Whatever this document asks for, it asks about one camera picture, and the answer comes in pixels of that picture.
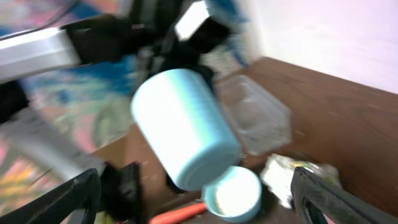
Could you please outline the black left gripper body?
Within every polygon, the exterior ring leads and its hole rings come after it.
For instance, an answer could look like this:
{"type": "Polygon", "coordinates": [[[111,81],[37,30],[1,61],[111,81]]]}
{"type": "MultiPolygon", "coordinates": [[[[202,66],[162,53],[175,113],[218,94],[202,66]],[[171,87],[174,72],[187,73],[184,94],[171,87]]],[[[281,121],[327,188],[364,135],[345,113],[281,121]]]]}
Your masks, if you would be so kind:
{"type": "Polygon", "coordinates": [[[191,38],[179,41],[175,24],[192,3],[137,0],[125,6],[124,13],[90,17],[64,25],[62,30],[80,65],[117,62],[135,55],[138,76],[133,91],[157,73],[176,68],[199,73],[212,90],[215,72],[200,59],[225,42],[231,29],[210,14],[191,38]]]}

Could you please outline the light blue cup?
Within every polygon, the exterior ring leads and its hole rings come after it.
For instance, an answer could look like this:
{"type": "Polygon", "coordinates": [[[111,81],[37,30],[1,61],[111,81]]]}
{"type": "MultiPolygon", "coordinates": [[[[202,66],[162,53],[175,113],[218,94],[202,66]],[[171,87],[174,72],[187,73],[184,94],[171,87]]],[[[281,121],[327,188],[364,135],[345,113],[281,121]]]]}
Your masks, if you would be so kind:
{"type": "Polygon", "coordinates": [[[182,190],[201,190],[239,163],[242,148],[209,86],[193,70],[167,70],[146,80],[132,98],[131,114],[182,190]]]}

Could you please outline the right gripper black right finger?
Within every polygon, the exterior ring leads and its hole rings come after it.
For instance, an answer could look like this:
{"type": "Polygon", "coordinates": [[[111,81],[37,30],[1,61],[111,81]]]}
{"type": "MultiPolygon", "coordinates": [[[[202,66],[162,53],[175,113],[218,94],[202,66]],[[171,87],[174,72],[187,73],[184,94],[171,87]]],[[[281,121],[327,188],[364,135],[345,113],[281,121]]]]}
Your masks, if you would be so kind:
{"type": "Polygon", "coordinates": [[[392,216],[362,201],[304,167],[296,167],[291,183],[296,214],[301,223],[394,224],[392,216]]]}

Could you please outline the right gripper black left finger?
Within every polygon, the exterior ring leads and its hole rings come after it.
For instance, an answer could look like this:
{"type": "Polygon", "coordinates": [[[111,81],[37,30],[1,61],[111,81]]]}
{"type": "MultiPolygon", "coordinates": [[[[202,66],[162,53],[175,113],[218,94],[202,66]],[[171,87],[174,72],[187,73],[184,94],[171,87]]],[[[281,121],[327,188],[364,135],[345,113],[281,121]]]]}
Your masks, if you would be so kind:
{"type": "Polygon", "coordinates": [[[95,222],[100,206],[101,183],[96,169],[88,169],[47,194],[1,217],[3,224],[61,223],[82,209],[80,222],[95,222]]]}

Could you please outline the orange carrot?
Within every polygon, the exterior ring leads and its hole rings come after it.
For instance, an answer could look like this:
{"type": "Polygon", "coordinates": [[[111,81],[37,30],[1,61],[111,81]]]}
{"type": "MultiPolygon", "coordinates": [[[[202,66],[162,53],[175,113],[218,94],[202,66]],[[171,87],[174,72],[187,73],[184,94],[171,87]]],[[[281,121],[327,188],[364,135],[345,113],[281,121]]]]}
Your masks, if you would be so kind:
{"type": "Polygon", "coordinates": [[[203,213],[206,210],[206,205],[201,203],[196,203],[183,208],[179,208],[170,212],[165,212],[160,215],[156,215],[152,218],[150,224],[174,224],[183,222],[190,219],[196,215],[203,213]]]}

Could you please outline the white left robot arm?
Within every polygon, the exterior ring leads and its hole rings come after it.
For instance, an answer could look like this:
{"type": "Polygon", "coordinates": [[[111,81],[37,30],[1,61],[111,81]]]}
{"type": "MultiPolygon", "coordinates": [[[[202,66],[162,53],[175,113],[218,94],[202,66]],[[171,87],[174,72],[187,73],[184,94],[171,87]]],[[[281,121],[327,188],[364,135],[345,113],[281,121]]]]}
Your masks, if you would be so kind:
{"type": "Polygon", "coordinates": [[[1,83],[61,68],[117,62],[136,55],[139,84],[160,72],[189,69],[211,83],[202,55],[231,28],[207,1],[128,1],[119,14],[101,14],[60,27],[46,24],[1,38],[1,83]]]}

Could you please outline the white tissue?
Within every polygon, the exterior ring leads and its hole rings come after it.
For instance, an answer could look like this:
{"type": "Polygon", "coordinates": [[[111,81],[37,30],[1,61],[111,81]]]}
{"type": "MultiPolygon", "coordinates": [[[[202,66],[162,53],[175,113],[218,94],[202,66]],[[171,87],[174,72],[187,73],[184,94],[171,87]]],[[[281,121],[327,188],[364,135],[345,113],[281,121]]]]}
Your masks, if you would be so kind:
{"type": "Polygon", "coordinates": [[[271,154],[267,159],[264,169],[260,173],[260,179],[279,199],[279,204],[284,208],[292,209],[293,197],[290,186],[296,167],[304,167],[327,182],[341,187],[337,168],[329,164],[316,164],[295,160],[287,156],[271,154]]]}

